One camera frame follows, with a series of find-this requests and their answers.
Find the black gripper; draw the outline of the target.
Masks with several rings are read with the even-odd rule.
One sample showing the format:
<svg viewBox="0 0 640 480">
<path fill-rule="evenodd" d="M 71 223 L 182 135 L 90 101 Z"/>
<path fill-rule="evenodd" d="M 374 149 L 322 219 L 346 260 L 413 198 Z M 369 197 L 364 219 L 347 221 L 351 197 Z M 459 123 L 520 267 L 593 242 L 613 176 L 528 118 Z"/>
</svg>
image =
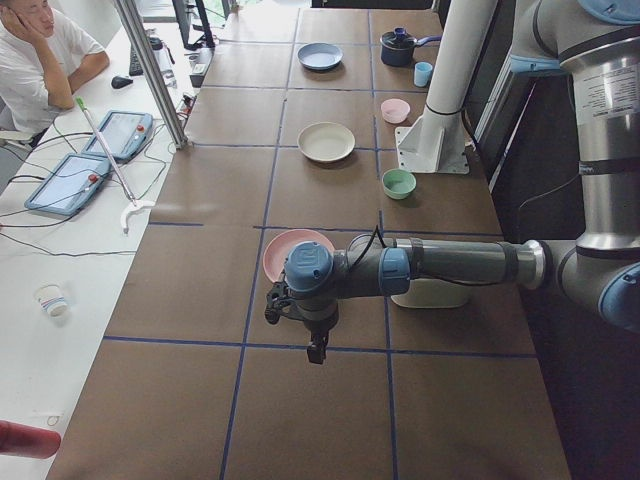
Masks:
<svg viewBox="0 0 640 480">
<path fill-rule="evenodd" d="M 308 310 L 298 306 L 298 312 L 302 317 L 304 326 L 311 332 L 313 343 L 307 346 L 308 361 L 312 364 L 323 364 L 326 359 L 326 345 L 329 344 L 330 331 L 339 320 L 339 308 L 337 304 L 331 304 L 321 310 Z"/>
</svg>

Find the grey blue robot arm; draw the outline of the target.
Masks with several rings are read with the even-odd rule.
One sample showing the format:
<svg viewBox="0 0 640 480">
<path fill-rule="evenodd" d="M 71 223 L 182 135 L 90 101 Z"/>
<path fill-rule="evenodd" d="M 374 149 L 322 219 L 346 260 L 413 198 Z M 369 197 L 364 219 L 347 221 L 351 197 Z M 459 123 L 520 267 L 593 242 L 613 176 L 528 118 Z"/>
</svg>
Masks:
<svg viewBox="0 0 640 480">
<path fill-rule="evenodd" d="M 330 251 L 311 241 L 287 254 L 265 317 L 309 330 L 308 359 L 325 360 L 346 298 L 403 294 L 413 280 L 470 286 L 551 285 L 606 322 L 639 328 L 639 5 L 520 1 L 510 49 L 515 73 L 567 73 L 579 138 L 585 230 L 524 244 L 355 238 Z"/>
</svg>

